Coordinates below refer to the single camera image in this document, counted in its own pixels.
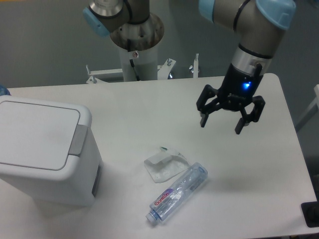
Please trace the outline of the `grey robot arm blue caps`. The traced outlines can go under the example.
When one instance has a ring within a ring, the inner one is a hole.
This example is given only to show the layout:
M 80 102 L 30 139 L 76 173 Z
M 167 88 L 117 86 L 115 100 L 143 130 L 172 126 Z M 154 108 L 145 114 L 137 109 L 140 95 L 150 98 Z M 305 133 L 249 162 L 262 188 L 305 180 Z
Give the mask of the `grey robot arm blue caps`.
M 265 101 L 255 92 L 289 29 L 296 11 L 292 0 L 201 0 L 200 14 L 241 36 L 220 88 L 206 85 L 196 107 L 205 126 L 220 109 L 240 112 L 235 132 L 257 122 Z M 99 36 L 108 36 L 122 53 L 125 81 L 156 80 L 157 60 L 149 52 L 160 43 L 164 26 L 147 0 L 92 0 L 83 16 Z

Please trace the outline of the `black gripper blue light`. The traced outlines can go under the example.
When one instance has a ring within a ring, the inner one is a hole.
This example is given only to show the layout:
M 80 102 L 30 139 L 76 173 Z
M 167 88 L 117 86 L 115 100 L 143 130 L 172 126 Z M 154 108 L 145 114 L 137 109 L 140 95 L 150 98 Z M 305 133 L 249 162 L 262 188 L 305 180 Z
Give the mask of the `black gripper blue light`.
M 229 111 L 240 111 L 235 132 L 240 134 L 243 127 L 250 122 L 258 122 L 265 106 L 262 96 L 255 96 L 255 92 L 263 78 L 261 74 L 263 67 L 258 63 L 254 73 L 241 72 L 232 64 L 229 66 L 221 87 L 217 90 L 211 85 L 205 85 L 197 102 L 197 110 L 200 112 L 200 126 L 205 127 L 211 113 L 222 109 Z M 247 114 L 245 107 L 253 103 L 252 111 Z

